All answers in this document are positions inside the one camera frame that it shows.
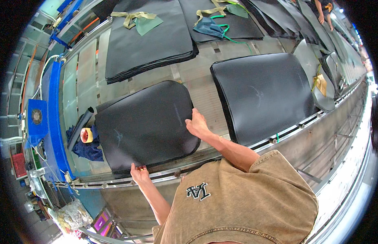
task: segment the worker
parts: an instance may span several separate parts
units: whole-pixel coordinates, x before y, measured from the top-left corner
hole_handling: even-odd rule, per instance
[[[333,11],[333,3],[331,0],[311,0],[308,2],[314,14],[317,16],[319,23],[323,24],[326,18],[330,30],[333,31],[333,24],[330,13]]]
[[[224,158],[186,175],[173,204],[163,198],[145,166],[131,175],[155,214],[155,244],[304,243],[318,201],[304,179],[277,150],[255,151],[213,134],[197,109],[185,120],[189,132]]]

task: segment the dark blue rag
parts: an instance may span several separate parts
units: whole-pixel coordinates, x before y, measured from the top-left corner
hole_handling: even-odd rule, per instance
[[[223,38],[224,32],[223,29],[218,26],[213,19],[208,17],[203,17],[195,27],[193,27],[195,31],[198,31],[203,34],[217,36]]]
[[[74,128],[75,126],[66,131],[67,142],[69,141]],[[90,161],[103,162],[104,157],[102,156],[102,150],[97,148],[99,146],[99,138],[97,129],[94,125],[91,126],[91,132],[93,133],[93,141],[91,143],[83,143],[82,141],[79,141],[75,144],[72,151],[79,157],[87,158]]]

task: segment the green cloth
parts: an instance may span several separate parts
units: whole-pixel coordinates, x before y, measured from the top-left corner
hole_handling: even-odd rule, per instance
[[[247,14],[246,10],[239,5],[228,4],[226,5],[226,9],[228,10],[228,12],[235,14],[237,16],[240,16],[246,19],[249,18],[249,15]]]
[[[146,18],[135,18],[136,30],[138,33],[143,36],[154,27],[163,23],[159,17],[155,17],[155,19],[146,19]]]

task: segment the embroidered logo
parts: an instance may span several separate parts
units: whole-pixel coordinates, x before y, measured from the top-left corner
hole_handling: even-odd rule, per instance
[[[194,199],[197,199],[200,197],[200,193],[202,194],[202,197],[200,198],[200,201],[204,200],[205,198],[209,197],[211,194],[206,192],[205,186],[208,185],[208,183],[201,183],[197,186],[191,186],[186,189],[186,197],[192,196]]]
[[[119,147],[121,138],[123,138],[123,134],[119,133],[117,130],[114,130],[114,131],[117,133],[117,140],[118,140],[117,147]]]

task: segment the man's hand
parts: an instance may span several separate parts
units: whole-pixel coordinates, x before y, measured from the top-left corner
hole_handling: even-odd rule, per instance
[[[192,109],[192,120],[185,120],[185,123],[186,129],[200,139],[211,132],[206,125],[204,115],[200,114],[197,109]]]
[[[141,185],[142,183],[151,181],[150,174],[148,173],[146,166],[135,167],[135,164],[132,163],[131,175],[132,175],[134,182],[136,182],[138,185]]]
[[[319,20],[319,23],[323,24],[323,22],[324,22],[324,16],[323,16],[323,14],[319,15],[318,20]]]

